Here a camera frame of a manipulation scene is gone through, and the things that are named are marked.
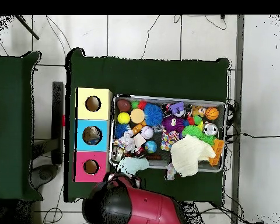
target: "orange block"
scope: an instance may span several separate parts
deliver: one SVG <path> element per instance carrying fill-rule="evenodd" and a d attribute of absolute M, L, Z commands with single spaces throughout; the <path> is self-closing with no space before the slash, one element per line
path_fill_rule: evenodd
<path fill-rule="evenodd" d="M 216 156 L 215 156 L 215 158 L 209 158 L 209 164 L 212 166 L 216 166 L 219 163 L 222 149 L 224 147 L 224 141 L 216 138 L 213 142 L 214 142 L 214 144 L 212 146 L 212 149 L 213 149 L 213 151 L 215 151 Z"/>

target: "white cloth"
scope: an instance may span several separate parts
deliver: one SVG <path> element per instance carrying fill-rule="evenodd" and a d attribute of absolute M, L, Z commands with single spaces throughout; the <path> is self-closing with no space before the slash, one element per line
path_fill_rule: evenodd
<path fill-rule="evenodd" d="M 171 148 L 172 164 L 182 177 L 195 175 L 198 172 L 199 160 L 208 160 L 215 156 L 211 145 L 191 135 L 186 135 Z"/>

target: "table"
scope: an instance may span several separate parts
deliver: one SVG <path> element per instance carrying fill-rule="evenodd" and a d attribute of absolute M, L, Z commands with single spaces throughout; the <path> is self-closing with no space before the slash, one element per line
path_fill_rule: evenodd
<path fill-rule="evenodd" d="M 87 198 L 96 183 L 74 183 L 75 88 L 106 88 L 113 95 L 171 97 L 179 99 L 226 102 L 226 58 L 210 61 L 157 61 L 152 59 L 119 59 L 85 57 L 80 48 L 73 49 L 66 64 L 66 130 L 64 199 Z M 222 171 L 198 172 L 194 176 L 164 179 L 165 170 L 146 169 L 138 172 L 144 189 L 174 197 L 178 201 L 222 202 Z"/>

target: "orange basketball ball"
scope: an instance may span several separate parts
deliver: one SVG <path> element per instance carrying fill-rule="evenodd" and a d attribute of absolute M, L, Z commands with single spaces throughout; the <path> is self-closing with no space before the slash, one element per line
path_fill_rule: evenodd
<path fill-rule="evenodd" d="M 205 116 L 208 120 L 215 120 L 219 117 L 219 110 L 215 107 L 209 107 L 205 112 Z"/>

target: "pink box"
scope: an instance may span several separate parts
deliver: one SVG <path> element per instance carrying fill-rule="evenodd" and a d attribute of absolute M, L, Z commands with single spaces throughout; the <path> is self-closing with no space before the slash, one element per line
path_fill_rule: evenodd
<path fill-rule="evenodd" d="M 75 182 L 102 182 L 109 171 L 107 158 L 107 152 L 103 151 L 77 151 Z M 85 172 L 84 163 L 88 160 L 95 160 L 99 165 L 99 169 L 95 174 Z"/>

